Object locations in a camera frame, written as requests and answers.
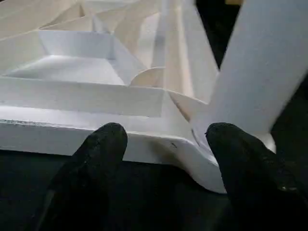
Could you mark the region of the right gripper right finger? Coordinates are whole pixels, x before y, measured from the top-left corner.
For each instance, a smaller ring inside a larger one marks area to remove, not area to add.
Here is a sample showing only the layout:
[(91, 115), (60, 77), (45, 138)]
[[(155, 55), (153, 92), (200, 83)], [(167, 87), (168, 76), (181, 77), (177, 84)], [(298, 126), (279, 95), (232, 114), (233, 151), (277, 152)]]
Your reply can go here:
[(242, 230), (308, 229), (308, 192), (260, 139), (225, 122), (205, 137)]

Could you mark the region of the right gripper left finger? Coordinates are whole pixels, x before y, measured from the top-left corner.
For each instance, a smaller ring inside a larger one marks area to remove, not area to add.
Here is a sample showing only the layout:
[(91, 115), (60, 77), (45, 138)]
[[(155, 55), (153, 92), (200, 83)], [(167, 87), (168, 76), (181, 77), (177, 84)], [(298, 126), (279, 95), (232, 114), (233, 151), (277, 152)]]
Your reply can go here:
[(92, 132), (51, 180), (35, 214), (35, 230), (103, 230), (127, 143), (127, 133), (118, 123)]

